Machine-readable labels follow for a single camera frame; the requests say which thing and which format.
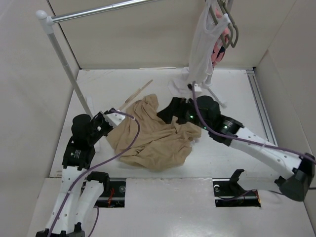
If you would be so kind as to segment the beige t shirt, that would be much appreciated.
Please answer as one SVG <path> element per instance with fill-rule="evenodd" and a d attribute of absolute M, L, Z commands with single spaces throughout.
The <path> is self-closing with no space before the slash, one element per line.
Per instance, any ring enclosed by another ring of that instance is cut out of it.
<path fill-rule="evenodd" d="M 120 161 L 163 171 L 184 164 L 192 151 L 191 142 L 201 137 L 201 128 L 191 123 L 179 125 L 176 118 L 166 124 L 157 116 L 158 98 L 150 94 L 130 105 L 127 117 L 107 136 L 115 154 L 123 152 Z"/>

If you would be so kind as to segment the wooden clothes hanger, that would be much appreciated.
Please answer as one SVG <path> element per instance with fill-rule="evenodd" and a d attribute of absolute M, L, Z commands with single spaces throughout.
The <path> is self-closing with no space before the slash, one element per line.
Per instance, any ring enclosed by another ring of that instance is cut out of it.
<path fill-rule="evenodd" d="M 148 81 L 143 87 L 135 91 L 131 96 L 129 96 L 125 102 L 119 107 L 119 110 L 122 111 L 133 99 L 135 99 L 153 80 Z"/>

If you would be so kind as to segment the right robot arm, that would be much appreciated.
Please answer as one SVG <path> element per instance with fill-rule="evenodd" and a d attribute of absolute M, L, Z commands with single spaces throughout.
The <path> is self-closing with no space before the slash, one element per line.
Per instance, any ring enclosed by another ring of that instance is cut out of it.
<path fill-rule="evenodd" d="M 255 135 L 241 122 L 220 112 L 219 104 L 210 96 L 196 99 L 173 97 L 170 104 L 157 113 L 170 124 L 188 122 L 208 130 L 216 142 L 242 151 L 269 166 L 272 172 L 237 169 L 230 177 L 228 188 L 238 195 L 244 190 L 261 189 L 280 192 L 294 201 L 304 201 L 315 176 L 316 160 L 309 153 L 280 148 Z"/>

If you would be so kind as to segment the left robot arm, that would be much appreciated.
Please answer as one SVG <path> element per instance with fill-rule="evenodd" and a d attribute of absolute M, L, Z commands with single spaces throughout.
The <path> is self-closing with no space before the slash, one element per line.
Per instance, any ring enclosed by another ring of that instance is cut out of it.
<path fill-rule="evenodd" d="M 94 145 L 117 126 L 109 114 L 74 117 L 63 156 L 60 191 L 45 229 L 36 233 L 38 237 L 85 236 L 86 222 L 97 199 L 110 191 L 108 174 L 89 170 L 96 153 Z"/>

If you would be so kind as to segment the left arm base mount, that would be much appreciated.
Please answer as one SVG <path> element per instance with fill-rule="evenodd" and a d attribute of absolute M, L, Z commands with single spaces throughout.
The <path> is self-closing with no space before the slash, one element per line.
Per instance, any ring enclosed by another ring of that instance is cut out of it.
<path fill-rule="evenodd" d="M 99 208 L 123 208 L 125 206 L 126 179 L 107 178 L 91 179 L 102 183 L 105 186 L 103 193 L 100 195 L 95 205 Z"/>

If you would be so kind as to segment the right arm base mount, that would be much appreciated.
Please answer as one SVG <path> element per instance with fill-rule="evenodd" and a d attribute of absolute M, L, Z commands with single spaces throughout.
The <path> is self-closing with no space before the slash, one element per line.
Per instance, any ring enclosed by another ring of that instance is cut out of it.
<path fill-rule="evenodd" d="M 216 207 L 261 207 L 257 190 L 244 190 L 238 183 L 229 179 L 213 179 Z"/>

